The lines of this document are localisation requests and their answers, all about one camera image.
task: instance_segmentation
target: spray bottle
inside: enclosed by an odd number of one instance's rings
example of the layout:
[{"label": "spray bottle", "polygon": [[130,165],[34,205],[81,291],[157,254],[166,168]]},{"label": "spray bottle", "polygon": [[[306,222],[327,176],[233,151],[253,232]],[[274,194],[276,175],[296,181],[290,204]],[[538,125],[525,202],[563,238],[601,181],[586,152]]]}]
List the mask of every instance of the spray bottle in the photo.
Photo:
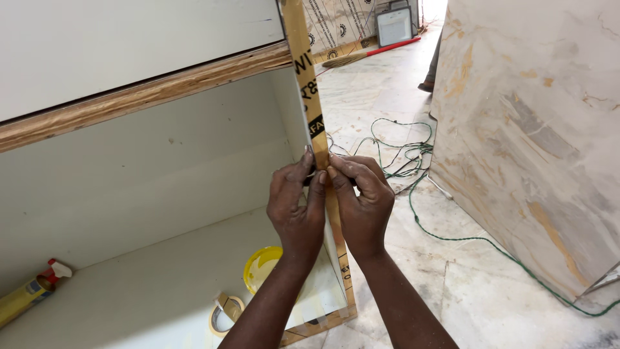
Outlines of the spray bottle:
[{"label": "spray bottle", "polygon": [[73,275],[71,269],[55,259],[47,263],[51,268],[0,299],[0,328],[56,291],[58,279]]}]

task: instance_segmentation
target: forearm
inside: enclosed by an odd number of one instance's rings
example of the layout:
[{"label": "forearm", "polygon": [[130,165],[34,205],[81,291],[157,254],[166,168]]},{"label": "forearm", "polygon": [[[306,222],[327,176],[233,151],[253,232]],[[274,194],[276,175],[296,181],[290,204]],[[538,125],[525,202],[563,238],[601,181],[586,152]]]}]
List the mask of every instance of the forearm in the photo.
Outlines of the forearm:
[{"label": "forearm", "polygon": [[394,348],[458,349],[385,250],[357,262],[366,276]]},{"label": "forearm", "polygon": [[295,300],[313,266],[314,261],[283,255],[219,348],[278,348]]}]

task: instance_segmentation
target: person's left hand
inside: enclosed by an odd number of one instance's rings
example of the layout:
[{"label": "person's left hand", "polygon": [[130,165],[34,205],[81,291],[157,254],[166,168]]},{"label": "person's left hand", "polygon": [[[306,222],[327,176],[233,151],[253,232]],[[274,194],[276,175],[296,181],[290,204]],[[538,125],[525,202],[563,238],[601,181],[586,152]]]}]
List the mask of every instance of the person's left hand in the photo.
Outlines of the person's left hand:
[{"label": "person's left hand", "polygon": [[314,155],[306,147],[302,159],[273,173],[267,215],[278,232],[287,263],[312,268],[323,244],[325,229],[325,181],[318,171],[308,192],[308,206],[299,206],[303,183],[310,174]]}]

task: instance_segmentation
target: yellow paint tin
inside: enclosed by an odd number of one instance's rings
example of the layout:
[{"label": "yellow paint tin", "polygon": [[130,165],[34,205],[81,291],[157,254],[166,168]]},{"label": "yellow paint tin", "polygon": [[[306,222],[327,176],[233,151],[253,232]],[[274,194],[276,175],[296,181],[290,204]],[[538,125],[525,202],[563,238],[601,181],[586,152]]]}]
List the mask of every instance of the yellow paint tin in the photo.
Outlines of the yellow paint tin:
[{"label": "yellow paint tin", "polygon": [[261,248],[247,260],[243,270],[243,281],[248,291],[256,294],[260,285],[266,280],[269,273],[282,257],[282,247],[271,246]]}]

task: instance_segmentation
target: broom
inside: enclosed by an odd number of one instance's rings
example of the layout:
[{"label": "broom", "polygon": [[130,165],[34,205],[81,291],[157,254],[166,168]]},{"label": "broom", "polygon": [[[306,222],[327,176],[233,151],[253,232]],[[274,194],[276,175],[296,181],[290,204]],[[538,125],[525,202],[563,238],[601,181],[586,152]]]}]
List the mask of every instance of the broom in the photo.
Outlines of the broom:
[{"label": "broom", "polygon": [[393,43],[392,45],[381,47],[378,50],[372,50],[372,51],[368,51],[368,52],[364,52],[364,53],[354,53],[353,55],[333,58],[333,59],[331,59],[329,61],[323,62],[323,67],[325,67],[325,68],[337,68],[339,66],[345,66],[347,64],[351,64],[353,62],[357,62],[358,60],[361,60],[362,58],[366,58],[368,56],[376,55],[377,53],[385,52],[385,51],[391,50],[393,48],[401,47],[401,46],[407,45],[408,43],[416,42],[416,41],[418,41],[420,39],[421,39],[420,37],[414,37],[413,39],[409,39],[409,40]]}]

